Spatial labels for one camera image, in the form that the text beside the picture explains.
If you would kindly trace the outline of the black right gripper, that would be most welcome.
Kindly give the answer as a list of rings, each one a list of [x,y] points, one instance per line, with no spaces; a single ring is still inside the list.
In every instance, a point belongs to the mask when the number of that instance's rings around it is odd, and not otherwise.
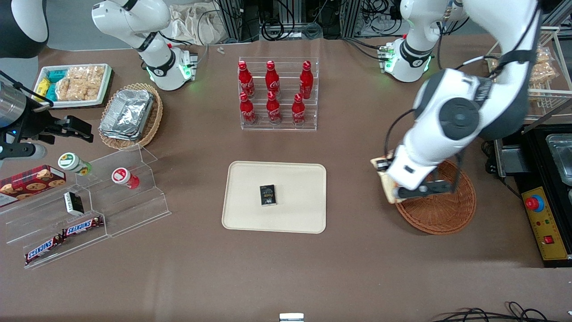
[[[94,141],[92,125],[75,116],[54,118],[50,112],[33,99],[26,100],[26,106],[18,119],[18,141],[40,140],[53,144],[48,136],[75,137],[88,143]]]

